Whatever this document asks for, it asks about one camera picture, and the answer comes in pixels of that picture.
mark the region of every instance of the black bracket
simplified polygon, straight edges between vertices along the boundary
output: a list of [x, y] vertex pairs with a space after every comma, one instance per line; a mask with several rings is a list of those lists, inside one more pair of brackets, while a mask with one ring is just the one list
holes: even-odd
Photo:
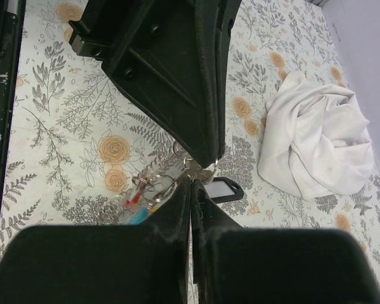
[[89, 0], [70, 44], [202, 166], [225, 146], [225, 80], [241, 0]]

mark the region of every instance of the screw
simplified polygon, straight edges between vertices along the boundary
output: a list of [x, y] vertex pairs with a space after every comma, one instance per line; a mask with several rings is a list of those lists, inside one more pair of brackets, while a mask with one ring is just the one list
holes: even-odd
[[124, 71], [124, 76], [126, 79], [134, 78], [135, 70], [133, 68], [126, 68]]
[[153, 36], [159, 36], [159, 34], [160, 34], [160, 26], [157, 25], [157, 24], [152, 25], [152, 27], [151, 27], [151, 34]]

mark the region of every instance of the metal ring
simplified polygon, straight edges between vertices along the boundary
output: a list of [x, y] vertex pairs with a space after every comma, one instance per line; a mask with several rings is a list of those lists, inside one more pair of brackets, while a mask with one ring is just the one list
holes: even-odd
[[192, 162], [193, 159], [192, 159], [192, 158], [187, 158], [187, 157], [184, 157], [184, 158], [183, 158], [183, 164], [184, 164], [184, 168], [185, 168], [186, 170], [190, 169], [190, 167], [187, 166], [187, 161]]
[[181, 156], [179, 155], [179, 154], [177, 154], [177, 145], [179, 144], [179, 142], [178, 141], [175, 141], [174, 143], [173, 143], [173, 153], [174, 153], [174, 155], [175, 156], [177, 156], [178, 158], [181, 158]]
[[[187, 173], [187, 168], [186, 167], [186, 157], [183, 159], [183, 162], [184, 162], [184, 168], [186, 169], [186, 175], [188, 177], [190, 177], [191, 181], [193, 182], [196, 178], [197, 178], [197, 174], [194, 174], [193, 176], [190, 176], [188, 173]], [[208, 181], [212, 176], [214, 176], [214, 174], [217, 172], [217, 169], [218, 169], [218, 160], [215, 160], [215, 163], [214, 163], [214, 169], [211, 173], [211, 175], [209, 177], [207, 177], [206, 179], [203, 179], [203, 180], [200, 180], [201, 182], [205, 182], [205, 181]]]
[[140, 187], [138, 181], [141, 181], [141, 182], [144, 183], [144, 185], [143, 185], [144, 190], [149, 190], [149, 187], [153, 187], [153, 188], [155, 188], [155, 186], [151, 183], [151, 180], [150, 180], [150, 179], [146, 180], [146, 179], [143, 179], [142, 177], [138, 177], [138, 176], [134, 176], [134, 177], [132, 178], [132, 183], [133, 183], [135, 186]]
[[218, 169], [218, 160], [215, 160], [214, 169], [213, 169], [211, 175], [209, 177], [207, 177], [206, 179], [203, 179], [201, 182], [205, 182], [205, 181], [208, 181], [209, 179], [211, 179], [214, 176], [214, 174], [217, 172], [217, 169]]
[[171, 181], [172, 181], [171, 184], [170, 184], [165, 190], [163, 190], [164, 193], [162, 194], [163, 196], [162, 196], [161, 198], [157, 198], [157, 199], [152, 198], [152, 199], [149, 199], [149, 198], [147, 198], [147, 197], [144, 196], [145, 191], [142, 193], [142, 197], [143, 197], [146, 201], [148, 201], [148, 202], [152, 202], [152, 203], [159, 203], [160, 201], [163, 201], [164, 199], [166, 199], [168, 196], [170, 196], [170, 195], [172, 194], [176, 182], [175, 182], [175, 180], [174, 180], [173, 177], [171, 177], [170, 175], [167, 175], [167, 174], [157, 174], [157, 175], [154, 175], [154, 176], [152, 176], [152, 177], [153, 177], [153, 178], [168, 177], [168, 178], [171, 179]]

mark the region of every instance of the white cloth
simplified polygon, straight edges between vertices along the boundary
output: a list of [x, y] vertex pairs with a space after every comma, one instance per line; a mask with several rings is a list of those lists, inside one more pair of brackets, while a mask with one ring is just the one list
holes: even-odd
[[315, 87], [290, 73], [267, 103], [260, 176], [305, 200], [353, 194], [369, 179], [374, 156], [356, 95], [337, 85]]

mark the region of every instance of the floral bedsheet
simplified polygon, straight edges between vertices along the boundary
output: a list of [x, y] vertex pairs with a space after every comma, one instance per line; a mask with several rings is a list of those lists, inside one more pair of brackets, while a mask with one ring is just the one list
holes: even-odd
[[[28, 0], [0, 220], [0, 259], [31, 225], [95, 224], [98, 208], [172, 149], [172, 138], [128, 102], [99, 62], [75, 55], [69, 20], [86, 0]], [[362, 190], [302, 201], [257, 174], [265, 102], [301, 70], [347, 86], [321, 9], [303, 0], [244, 0], [232, 30], [226, 152], [218, 174], [242, 185], [222, 205], [247, 227], [333, 227], [352, 233], [380, 285], [380, 175]], [[196, 287], [190, 285], [189, 300]]]

